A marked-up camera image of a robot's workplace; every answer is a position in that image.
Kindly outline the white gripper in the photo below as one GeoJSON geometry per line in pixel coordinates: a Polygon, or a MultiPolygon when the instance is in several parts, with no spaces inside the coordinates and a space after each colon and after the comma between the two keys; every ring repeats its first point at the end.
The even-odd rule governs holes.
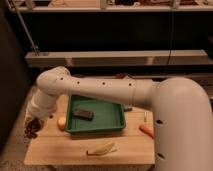
{"type": "Polygon", "coordinates": [[[39,119],[45,119],[54,113],[57,99],[52,96],[35,94],[27,104],[27,113],[39,119]]]}

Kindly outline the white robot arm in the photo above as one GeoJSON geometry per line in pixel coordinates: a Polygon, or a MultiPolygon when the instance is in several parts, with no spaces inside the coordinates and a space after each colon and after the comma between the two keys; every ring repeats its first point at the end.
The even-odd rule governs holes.
{"type": "Polygon", "coordinates": [[[42,72],[36,84],[26,109],[32,118],[49,117],[62,94],[144,108],[153,112],[155,171],[213,171],[213,110],[191,79],[78,78],[59,66],[42,72]]]}

